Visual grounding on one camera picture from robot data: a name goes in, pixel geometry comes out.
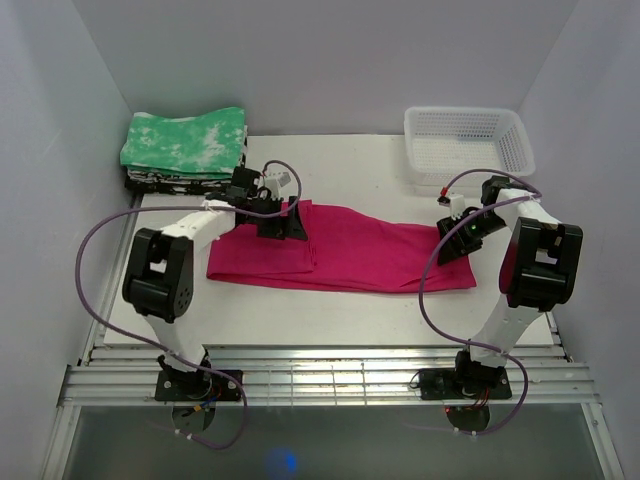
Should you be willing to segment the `pink trousers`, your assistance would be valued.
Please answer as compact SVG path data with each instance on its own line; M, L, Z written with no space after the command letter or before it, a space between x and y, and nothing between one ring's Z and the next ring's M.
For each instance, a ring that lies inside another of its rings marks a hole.
M267 288L410 294L470 289L476 279L463 258L427 264L439 242L431 226L390 223L355 210L304 200L307 241L257 236L241 225L212 243L206 277Z

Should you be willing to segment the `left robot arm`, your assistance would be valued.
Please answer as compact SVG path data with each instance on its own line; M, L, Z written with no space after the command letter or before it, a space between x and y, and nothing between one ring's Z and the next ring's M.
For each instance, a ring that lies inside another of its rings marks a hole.
M135 233L122 297L152 328L163 351L160 364L180 372L177 386L188 398L201 399L212 387L203 342L180 322L195 293L196 253L244 224L255 226L262 238L306 241L301 196L301 180L292 168L269 175L266 168L237 167L230 184L206 194L195 212Z

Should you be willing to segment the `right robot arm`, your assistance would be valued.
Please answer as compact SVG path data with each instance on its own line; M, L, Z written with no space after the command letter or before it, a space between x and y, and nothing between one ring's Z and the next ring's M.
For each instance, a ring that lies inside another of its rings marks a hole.
M478 250L490 234L511 233L502 261L500 297L480 331L459 351L451 369L419 378L425 399L508 399L507 356L531 323L571 297L577 276L583 231L563 223L541 206L532 186L494 175L482 185L481 205L469 207L463 196L442 190L439 203L449 215L438 221L444 245L437 263L444 266Z

